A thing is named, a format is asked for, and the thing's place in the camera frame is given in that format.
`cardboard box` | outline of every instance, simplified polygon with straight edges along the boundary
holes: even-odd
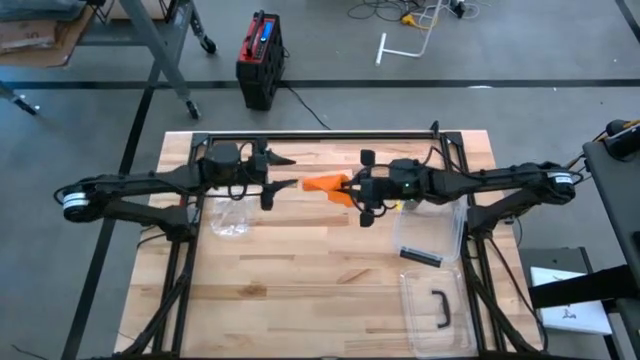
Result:
[[[49,49],[30,49],[0,55],[0,66],[55,67],[64,66],[93,18],[93,10],[88,6],[75,21],[61,23],[57,28],[56,43]]]
[[[56,42],[53,20],[0,22],[0,54],[27,48],[49,48]]]

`caster wheel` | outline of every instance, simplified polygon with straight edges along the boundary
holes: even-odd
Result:
[[[198,110],[198,105],[193,101],[187,101],[187,109],[189,110],[189,115],[193,120],[200,119],[200,110]]]
[[[200,40],[200,46],[202,46],[204,51],[212,55],[215,54],[218,50],[216,43],[214,43],[213,40],[209,39],[209,37],[206,35]]]

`black floor stripe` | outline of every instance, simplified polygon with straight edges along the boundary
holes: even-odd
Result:
[[[640,87],[640,79],[541,79],[541,80],[286,80],[298,89],[323,88],[597,88]],[[5,82],[22,90],[136,90],[145,89],[145,81],[14,81]],[[238,89],[237,81],[187,81],[192,90]],[[168,82],[160,82],[157,89],[171,89]]]
[[[142,99],[140,100],[136,117],[133,121],[133,125],[131,126],[131,131],[129,132],[127,145],[125,146],[122,161],[120,162],[120,169],[118,170],[120,174],[128,174],[129,171],[131,171],[136,148],[138,147],[140,135],[142,134],[144,122],[153,98],[153,92],[155,91],[153,84],[158,81],[159,77],[160,67],[154,63],[151,73],[149,74],[149,81],[142,95]],[[76,313],[73,317],[73,322],[71,323],[71,329],[69,330],[69,335],[67,336],[67,341],[65,343],[64,350],[62,351],[62,360],[75,360],[77,358],[78,350],[82,344],[82,337],[87,326],[87,321],[89,320],[89,314],[91,313],[91,307],[96,295],[96,290],[98,289],[98,284],[100,282],[102,268],[109,250],[109,244],[111,243],[111,236],[113,235],[115,223],[116,221],[112,219],[105,219],[102,222],[96,248],[94,250],[93,257],[91,258],[91,264],[89,265],[89,271],[87,272],[84,286],[82,287],[80,300],[78,301],[78,307],[76,308]]]
[[[636,40],[640,44],[640,26],[638,26],[638,22],[633,17],[631,10],[629,10],[629,7],[627,6],[627,3],[625,2],[625,0],[616,0],[616,4],[618,5],[618,9],[620,9],[620,12],[622,13],[622,16],[624,16],[624,19],[627,21],[627,24],[631,28],[633,35],[635,35]]]

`black handle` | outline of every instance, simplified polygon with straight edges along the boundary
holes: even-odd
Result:
[[[431,290],[431,294],[440,295],[442,297],[442,310],[444,311],[444,323],[438,324],[438,329],[446,328],[451,325],[451,309],[449,309],[449,299],[444,291]]]
[[[419,252],[407,250],[407,249],[400,250],[400,257],[417,261],[421,264],[425,264],[433,267],[440,267],[440,265],[442,264],[442,259],[437,259],[434,256],[429,256],[428,254],[425,254],[425,253],[419,253]]]
[[[264,22],[264,10],[260,10],[258,13],[253,14],[254,18],[258,18],[256,20],[256,24],[253,26],[253,31],[251,32],[251,37],[249,38],[249,42],[247,43],[247,55],[253,56],[253,43],[256,41],[256,36],[258,36],[258,29],[260,29],[260,25]]]

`red battery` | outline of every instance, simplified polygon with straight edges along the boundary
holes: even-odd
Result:
[[[236,62],[236,77],[247,108],[269,110],[284,71],[280,17],[253,14]]]

